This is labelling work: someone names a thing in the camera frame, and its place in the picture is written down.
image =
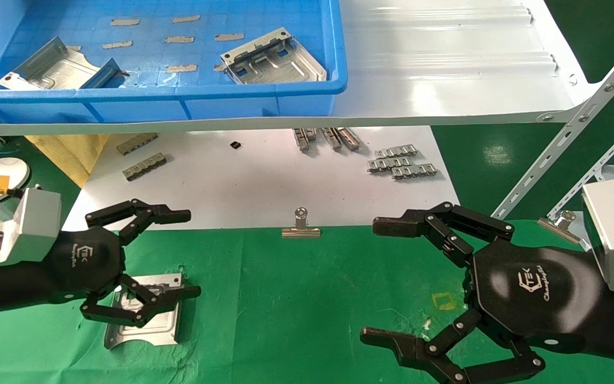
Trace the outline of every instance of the green table surface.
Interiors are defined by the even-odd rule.
[[[516,244],[569,246],[534,221],[513,223]],[[179,345],[105,350],[105,325],[84,320],[81,301],[0,312],[0,382],[429,383],[359,331],[433,337],[465,310],[463,270],[424,239],[370,227],[324,228],[320,239],[282,239],[277,228],[147,231],[127,248],[131,275],[178,270],[203,289],[183,304]],[[614,382],[611,360],[539,353],[548,367],[531,382]],[[475,331],[450,355],[471,365],[509,352]]]

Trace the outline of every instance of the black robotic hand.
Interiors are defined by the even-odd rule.
[[[131,216],[136,217],[119,234],[103,228]],[[171,211],[165,205],[133,199],[87,214],[85,219],[86,231],[61,231],[41,261],[0,267],[0,311],[86,299],[80,310],[88,320],[141,327],[157,314],[173,310],[179,300],[200,296],[199,286],[154,294],[124,273],[124,246],[152,223],[189,221],[190,211]],[[118,286],[141,301],[143,308],[133,312],[100,306],[98,301]]]
[[[451,229],[487,241],[473,247]],[[399,365],[424,370],[438,382],[477,384],[529,379],[546,366],[531,347],[614,359],[614,291],[594,256],[555,247],[510,243],[515,228],[449,202],[400,218],[378,217],[381,236],[425,236],[460,268],[468,311],[429,342],[414,335],[363,328],[360,340],[389,348]],[[446,355],[478,328],[514,357],[461,369]]]

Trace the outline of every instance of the yellow tape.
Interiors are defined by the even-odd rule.
[[[8,183],[10,177],[5,175],[4,177],[0,177],[0,195],[5,195],[8,190]]]

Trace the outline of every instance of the blue plastic crate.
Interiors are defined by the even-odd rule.
[[[192,22],[172,17],[200,15]],[[112,19],[140,19],[111,26]],[[237,85],[214,71],[220,54],[285,27],[326,68],[326,81]],[[216,42],[217,34],[244,34]],[[10,91],[0,122],[141,122],[256,116],[327,116],[348,84],[338,0],[0,0],[0,78],[53,37],[81,46],[100,66],[115,58],[130,76],[102,89]],[[168,44],[168,36],[194,36]],[[110,42],[132,46],[103,49]],[[197,64],[191,73],[167,66]]]

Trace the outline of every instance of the logo on robotic hand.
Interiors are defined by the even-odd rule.
[[[518,282],[527,292],[535,292],[541,287],[544,287],[544,301],[550,299],[548,295],[548,279],[546,279],[546,272],[541,265],[537,265],[537,271],[532,273],[530,268],[522,268],[522,272],[518,272]]]
[[[72,245],[72,267],[75,268],[78,262],[88,262],[93,255],[93,247],[88,245]]]

